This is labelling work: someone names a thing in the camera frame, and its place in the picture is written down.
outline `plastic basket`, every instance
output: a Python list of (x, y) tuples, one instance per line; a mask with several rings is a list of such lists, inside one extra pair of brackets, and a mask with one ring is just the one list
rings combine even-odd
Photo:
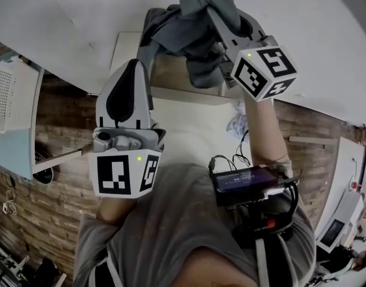
[(0, 133), (31, 127), (38, 71), (18, 56), (0, 62)]

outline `display screen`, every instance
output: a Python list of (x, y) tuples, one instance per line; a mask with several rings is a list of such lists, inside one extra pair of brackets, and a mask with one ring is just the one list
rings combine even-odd
[(267, 169), (249, 169), (244, 171), (235, 171), (228, 175), (217, 175), (216, 181), (220, 191), (230, 191), (242, 187), (251, 187), (261, 183), (277, 181), (277, 176), (273, 175)]
[(327, 247), (330, 247), (340, 234), (343, 227), (344, 224), (341, 221), (335, 219), (320, 242), (325, 244)]

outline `white machine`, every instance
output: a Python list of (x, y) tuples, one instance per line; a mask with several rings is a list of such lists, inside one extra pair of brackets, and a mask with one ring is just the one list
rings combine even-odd
[(340, 244), (347, 230), (357, 226), (358, 218), (364, 208), (360, 193), (346, 190), (336, 211), (316, 240), (316, 244), (328, 253)]
[[(248, 36), (238, 36), (207, 8), (222, 52), (219, 65), (228, 88), (240, 84), (256, 101), (283, 93), (297, 77), (285, 48), (265, 35), (258, 22), (239, 11)], [(164, 130), (151, 119), (153, 100), (142, 61), (125, 63), (109, 79), (96, 104), (98, 128), (89, 154), (90, 179), (101, 197), (138, 198), (150, 192), (163, 150)]]

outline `red button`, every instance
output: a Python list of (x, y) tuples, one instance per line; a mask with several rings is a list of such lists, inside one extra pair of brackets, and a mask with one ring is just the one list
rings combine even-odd
[(273, 219), (269, 219), (268, 221), (267, 221), (267, 227), (268, 228), (274, 228), (276, 226), (276, 221), (275, 220), (273, 220)]

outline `white strap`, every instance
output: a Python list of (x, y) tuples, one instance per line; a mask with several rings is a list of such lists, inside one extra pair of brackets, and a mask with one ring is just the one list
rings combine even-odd
[(266, 247), (263, 239), (256, 240), (257, 269), (259, 274), (259, 286), (269, 287)]

